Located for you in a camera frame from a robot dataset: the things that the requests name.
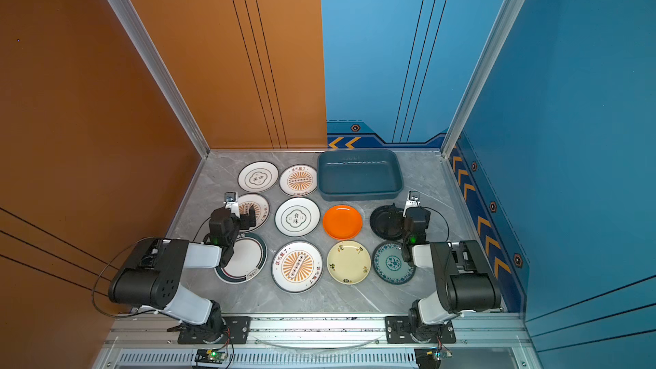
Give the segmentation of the green circuit board left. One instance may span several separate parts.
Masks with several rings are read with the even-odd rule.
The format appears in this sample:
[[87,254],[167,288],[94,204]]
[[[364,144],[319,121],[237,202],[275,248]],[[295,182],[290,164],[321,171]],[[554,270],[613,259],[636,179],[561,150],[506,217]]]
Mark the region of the green circuit board left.
[[225,368],[230,361],[230,355],[225,350],[197,350],[193,367]]

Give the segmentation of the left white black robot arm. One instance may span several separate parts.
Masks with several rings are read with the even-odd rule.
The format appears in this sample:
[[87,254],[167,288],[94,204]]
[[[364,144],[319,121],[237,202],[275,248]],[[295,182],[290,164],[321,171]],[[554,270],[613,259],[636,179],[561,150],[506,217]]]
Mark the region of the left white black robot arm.
[[109,286],[111,302],[148,307],[179,321],[171,330],[203,343],[228,343],[229,327],[218,302],[200,297],[180,283],[186,269],[229,264],[241,232],[256,225],[256,212],[218,208],[208,220],[203,241],[149,237],[135,244]]

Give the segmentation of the white plate green red rim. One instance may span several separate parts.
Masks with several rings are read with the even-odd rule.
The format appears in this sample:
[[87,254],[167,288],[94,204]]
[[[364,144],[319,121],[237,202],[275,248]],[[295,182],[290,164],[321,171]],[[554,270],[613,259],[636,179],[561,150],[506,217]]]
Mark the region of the white plate green red rim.
[[215,273],[221,281],[231,285],[243,284],[263,270],[268,248],[259,235],[244,234],[237,239],[233,249],[234,254],[229,263],[223,268],[215,268]]

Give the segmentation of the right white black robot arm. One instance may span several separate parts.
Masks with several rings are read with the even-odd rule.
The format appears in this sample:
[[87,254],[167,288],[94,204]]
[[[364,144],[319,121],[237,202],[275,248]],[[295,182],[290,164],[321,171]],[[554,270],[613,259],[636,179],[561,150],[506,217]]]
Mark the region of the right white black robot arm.
[[420,269],[432,271],[435,290],[413,302],[406,318],[389,318],[389,343],[455,342],[451,321],[464,312],[487,312],[502,306],[502,292],[476,240],[430,242],[432,211],[382,206],[370,217],[373,232],[385,241],[372,264],[379,278],[402,285]]

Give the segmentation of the small orange sunburst plate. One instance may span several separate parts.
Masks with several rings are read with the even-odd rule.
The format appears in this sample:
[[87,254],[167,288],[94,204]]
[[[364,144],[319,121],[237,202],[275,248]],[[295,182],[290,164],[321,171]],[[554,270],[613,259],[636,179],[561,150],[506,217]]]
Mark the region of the small orange sunburst plate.
[[317,170],[309,165],[294,165],[280,174],[278,183],[283,193],[289,196],[307,196],[318,186]]

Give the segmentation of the cream yellow plate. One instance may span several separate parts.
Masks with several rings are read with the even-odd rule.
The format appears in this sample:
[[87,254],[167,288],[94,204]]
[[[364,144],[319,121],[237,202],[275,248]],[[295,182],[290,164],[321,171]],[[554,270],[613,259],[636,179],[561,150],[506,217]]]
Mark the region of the cream yellow plate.
[[328,252],[326,268],[336,282],[356,285],[372,271],[371,256],[363,244],[350,240],[341,241]]

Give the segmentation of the black plate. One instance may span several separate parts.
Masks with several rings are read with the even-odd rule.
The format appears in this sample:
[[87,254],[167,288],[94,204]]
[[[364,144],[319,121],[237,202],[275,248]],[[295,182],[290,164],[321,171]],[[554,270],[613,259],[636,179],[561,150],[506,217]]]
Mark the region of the black plate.
[[375,235],[381,237],[384,240],[399,240],[401,238],[384,238],[381,236],[381,215],[385,207],[387,206],[378,207],[372,212],[370,217],[370,227],[372,228],[372,231]]

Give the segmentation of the orange sunburst plate red rim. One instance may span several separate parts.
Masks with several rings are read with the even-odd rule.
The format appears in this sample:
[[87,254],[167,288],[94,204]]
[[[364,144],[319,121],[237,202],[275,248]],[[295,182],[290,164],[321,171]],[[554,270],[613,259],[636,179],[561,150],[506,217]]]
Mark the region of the orange sunburst plate red rim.
[[253,232],[267,222],[270,214],[270,206],[264,196],[259,194],[242,195],[238,198],[237,203],[241,217],[255,216],[255,223],[247,229],[247,232]]

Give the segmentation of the large orange sunburst plate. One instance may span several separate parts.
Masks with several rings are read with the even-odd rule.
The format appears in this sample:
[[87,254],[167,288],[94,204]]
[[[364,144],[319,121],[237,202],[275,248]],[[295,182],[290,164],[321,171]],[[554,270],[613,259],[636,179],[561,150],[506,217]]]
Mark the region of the large orange sunburst plate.
[[305,241],[294,241],[276,253],[272,263],[273,283],[281,290],[299,294],[319,282],[325,265],[318,248]]

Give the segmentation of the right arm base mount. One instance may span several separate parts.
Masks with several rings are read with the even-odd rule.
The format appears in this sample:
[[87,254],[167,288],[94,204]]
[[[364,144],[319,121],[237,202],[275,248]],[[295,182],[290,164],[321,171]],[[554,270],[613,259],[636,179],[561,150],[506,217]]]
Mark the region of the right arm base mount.
[[451,321],[446,324],[412,324],[408,316],[386,316],[385,334],[388,343],[455,344],[455,329]]

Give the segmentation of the green patterned plate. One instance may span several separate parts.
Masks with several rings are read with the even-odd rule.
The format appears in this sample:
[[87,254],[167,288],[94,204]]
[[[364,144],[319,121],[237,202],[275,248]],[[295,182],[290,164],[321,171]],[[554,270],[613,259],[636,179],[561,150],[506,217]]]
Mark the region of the green patterned plate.
[[392,285],[404,285],[415,274],[415,267],[402,257],[401,244],[393,241],[379,244],[372,255],[372,266],[379,278]]

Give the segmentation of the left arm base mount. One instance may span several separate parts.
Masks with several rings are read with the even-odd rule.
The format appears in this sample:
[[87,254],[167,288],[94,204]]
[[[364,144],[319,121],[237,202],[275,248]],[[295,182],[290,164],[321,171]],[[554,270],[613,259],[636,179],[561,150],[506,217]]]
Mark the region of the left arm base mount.
[[178,344],[207,344],[207,345],[232,345],[246,344],[249,336],[251,317],[228,316],[223,318],[223,331],[216,334],[208,334],[200,329],[186,329],[179,332]]

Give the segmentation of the small white flower-logo plate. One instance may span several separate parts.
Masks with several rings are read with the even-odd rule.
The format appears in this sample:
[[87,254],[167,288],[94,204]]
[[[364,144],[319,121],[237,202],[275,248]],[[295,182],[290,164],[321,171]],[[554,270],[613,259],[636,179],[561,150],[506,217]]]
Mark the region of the small white flower-logo plate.
[[271,162],[253,162],[244,167],[237,177],[241,189],[259,193],[267,191],[278,182],[278,168]]

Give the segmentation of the white plate green flower logo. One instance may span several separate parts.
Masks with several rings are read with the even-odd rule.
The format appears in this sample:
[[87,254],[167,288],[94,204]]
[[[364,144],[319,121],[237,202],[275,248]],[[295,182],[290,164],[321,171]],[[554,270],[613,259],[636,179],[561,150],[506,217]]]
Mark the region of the white plate green flower logo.
[[319,206],[304,197],[286,200],[275,213],[275,225],[287,237],[308,235],[319,225],[319,221]]

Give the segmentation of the aluminium rail frame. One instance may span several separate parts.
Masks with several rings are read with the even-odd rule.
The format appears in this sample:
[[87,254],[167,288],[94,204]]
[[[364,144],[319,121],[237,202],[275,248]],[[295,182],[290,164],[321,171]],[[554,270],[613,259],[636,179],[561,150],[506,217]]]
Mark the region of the aluminium rail frame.
[[387,342],[391,314],[231,314],[249,316],[246,344],[178,344],[160,316],[120,320],[95,368],[193,367],[196,351],[225,350],[225,368],[418,368],[415,349],[448,349],[440,368],[538,368],[541,363],[517,314],[467,313],[452,321],[455,344]]

